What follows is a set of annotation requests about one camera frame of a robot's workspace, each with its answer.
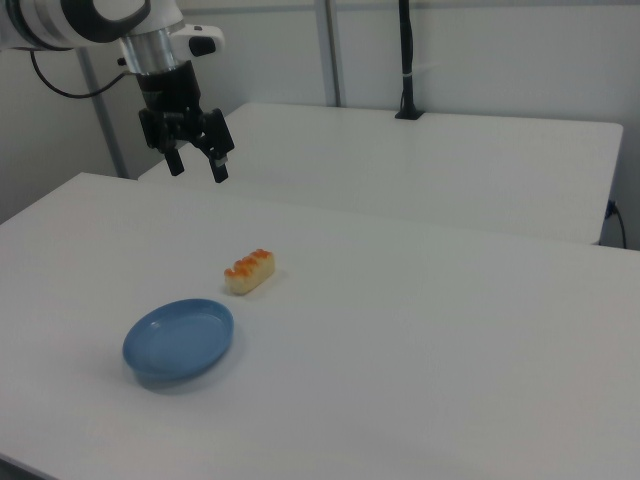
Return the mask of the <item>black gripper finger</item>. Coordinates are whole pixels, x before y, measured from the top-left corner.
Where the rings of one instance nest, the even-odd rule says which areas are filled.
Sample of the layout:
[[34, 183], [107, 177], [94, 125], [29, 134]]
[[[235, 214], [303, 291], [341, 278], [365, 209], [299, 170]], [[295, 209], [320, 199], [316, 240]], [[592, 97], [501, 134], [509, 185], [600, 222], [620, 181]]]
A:
[[164, 113], [150, 109], [140, 110], [138, 116], [147, 146], [164, 156], [172, 176], [183, 173], [184, 165], [177, 149], [174, 123]]
[[214, 109], [202, 113], [198, 118], [198, 128], [192, 144], [209, 160], [215, 182], [222, 183], [228, 178], [228, 153], [235, 148], [222, 111]]

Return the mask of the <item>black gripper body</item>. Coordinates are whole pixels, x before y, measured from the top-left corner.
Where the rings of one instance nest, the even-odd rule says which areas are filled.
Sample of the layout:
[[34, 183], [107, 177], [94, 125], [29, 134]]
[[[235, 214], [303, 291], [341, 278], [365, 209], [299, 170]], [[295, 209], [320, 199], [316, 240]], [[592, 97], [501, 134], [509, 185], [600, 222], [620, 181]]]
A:
[[136, 74], [135, 78], [145, 102], [139, 118], [146, 136], [159, 136], [165, 120], [179, 126], [187, 136], [202, 133], [201, 92], [191, 61], [164, 72]]

